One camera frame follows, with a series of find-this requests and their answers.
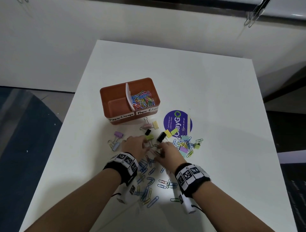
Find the brown plastic container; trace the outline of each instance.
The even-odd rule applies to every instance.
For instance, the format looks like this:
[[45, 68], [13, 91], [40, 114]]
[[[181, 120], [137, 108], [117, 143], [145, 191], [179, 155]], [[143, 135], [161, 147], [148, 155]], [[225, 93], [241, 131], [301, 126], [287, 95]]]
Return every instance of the brown plastic container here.
[[112, 85], [100, 89], [100, 95], [105, 117], [111, 124], [117, 125], [134, 119], [156, 114], [160, 99], [151, 78], [128, 82], [131, 96], [143, 90], [149, 90], [155, 102], [155, 106], [132, 111], [125, 94], [125, 83]]

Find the person's left hand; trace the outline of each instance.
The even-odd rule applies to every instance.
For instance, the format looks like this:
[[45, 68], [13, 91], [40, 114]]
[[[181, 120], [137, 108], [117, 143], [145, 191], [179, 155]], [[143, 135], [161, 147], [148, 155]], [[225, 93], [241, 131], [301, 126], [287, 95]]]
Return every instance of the person's left hand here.
[[150, 147], [144, 146], [145, 143], [148, 143], [148, 140], [144, 135], [138, 137], [130, 136], [121, 142], [121, 151], [131, 153], [137, 162], [139, 162], [146, 152], [150, 150]]

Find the paper clamps label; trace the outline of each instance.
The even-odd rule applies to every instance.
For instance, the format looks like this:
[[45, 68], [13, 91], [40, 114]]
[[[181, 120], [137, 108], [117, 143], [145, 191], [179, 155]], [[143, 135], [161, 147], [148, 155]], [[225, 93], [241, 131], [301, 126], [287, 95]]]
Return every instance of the paper clamps label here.
[[117, 116], [117, 117], [108, 118], [108, 120], [112, 122], [112, 121], [117, 121], [117, 120], [120, 120], [120, 119], [128, 118], [128, 117], [131, 117], [131, 116], [134, 116], [134, 115], [135, 115], [134, 112], [131, 112], [131, 113], [127, 113], [127, 114]]
[[140, 115], [140, 114], [144, 114], [144, 113], [149, 113], [149, 112], [155, 112], [157, 110], [158, 110], [158, 106], [157, 107], [148, 108], [148, 109], [145, 109], [145, 110], [136, 111], [136, 115]]

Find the person's right hand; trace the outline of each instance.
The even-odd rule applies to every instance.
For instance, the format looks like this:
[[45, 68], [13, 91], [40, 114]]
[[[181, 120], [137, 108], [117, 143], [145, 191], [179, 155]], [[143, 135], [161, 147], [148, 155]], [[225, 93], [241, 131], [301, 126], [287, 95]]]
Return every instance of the person's right hand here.
[[186, 163], [186, 160], [178, 151], [178, 149], [171, 143], [171, 142], [162, 142], [160, 143], [157, 148], [161, 148], [161, 153], [165, 154], [165, 157], [155, 157], [164, 168], [168, 169], [173, 174], [175, 173], [178, 166], [182, 163]]

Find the forearm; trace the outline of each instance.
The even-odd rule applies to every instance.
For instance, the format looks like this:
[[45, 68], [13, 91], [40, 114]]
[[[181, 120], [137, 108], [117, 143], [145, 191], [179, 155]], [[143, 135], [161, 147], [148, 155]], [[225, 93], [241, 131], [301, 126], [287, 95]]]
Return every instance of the forearm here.
[[218, 232], [273, 232], [210, 181], [203, 183], [192, 196]]
[[89, 231], [120, 182], [121, 176], [116, 170], [101, 171], [49, 209], [26, 232]]

